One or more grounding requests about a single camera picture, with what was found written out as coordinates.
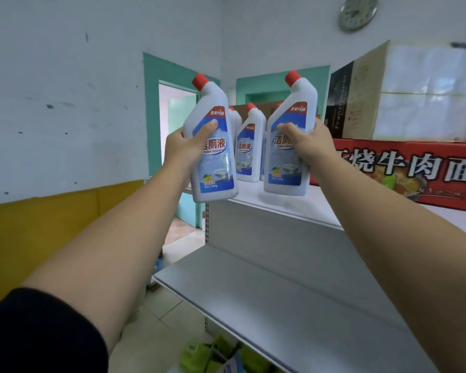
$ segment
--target toilet cleaner bottle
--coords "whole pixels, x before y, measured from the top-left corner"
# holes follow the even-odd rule
[[[275,110],[281,106],[281,103],[277,104],[276,107],[274,108]],[[261,181],[264,180],[264,161],[266,158],[266,131],[263,133],[264,137],[262,139],[262,155],[261,155]]]
[[[309,187],[309,168],[302,162],[288,136],[278,132],[278,124],[292,122],[302,132],[314,129],[317,91],[297,71],[285,77],[291,88],[288,98],[273,112],[267,123],[264,191],[304,196]]]
[[[203,74],[192,81],[200,100],[183,124],[183,136],[191,138],[203,125],[217,120],[217,130],[207,139],[204,154],[192,171],[193,201],[204,203],[230,199],[238,194],[235,171],[235,140],[231,134],[226,94]]]
[[[228,112],[230,112],[231,135],[233,139],[236,139],[236,135],[238,135],[242,126],[242,117],[232,106],[230,106]]]
[[[262,137],[266,129],[266,117],[253,103],[247,104],[248,117],[236,136],[236,175],[239,180],[259,181]]]

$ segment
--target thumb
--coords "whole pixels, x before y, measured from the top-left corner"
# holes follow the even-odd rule
[[[212,119],[209,123],[202,126],[200,131],[193,137],[193,141],[198,145],[203,147],[205,141],[216,131],[217,129],[217,120]]]
[[[294,144],[304,138],[304,132],[298,129],[293,123],[279,124],[278,131],[287,135]]]

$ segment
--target white shelf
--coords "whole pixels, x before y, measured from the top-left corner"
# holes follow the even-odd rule
[[[309,186],[306,196],[286,196],[264,192],[263,186],[263,181],[238,181],[239,194],[230,201],[343,230],[320,187]],[[466,232],[466,211],[423,206]]]
[[[155,279],[287,372],[437,372],[409,331],[208,245]]]

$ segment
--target blue label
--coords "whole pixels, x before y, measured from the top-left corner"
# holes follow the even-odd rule
[[[271,126],[269,134],[268,182],[299,186],[302,182],[302,160],[295,153],[290,138],[278,132],[278,124],[292,122],[305,132],[307,102],[297,102],[286,110]]]
[[[264,156],[266,156],[266,137],[262,140],[261,174],[264,175]]]
[[[225,191],[235,187],[224,107],[213,107],[197,124],[193,130],[193,136],[212,119],[217,120],[217,130],[207,139],[204,154],[197,165],[201,193]]]
[[[236,173],[252,175],[255,124],[246,125],[236,138]]]

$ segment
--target clock face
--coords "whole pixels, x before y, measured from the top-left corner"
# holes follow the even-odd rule
[[[340,10],[338,24],[345,31],[355,31],[373,19],[378,0],[347,0]]]

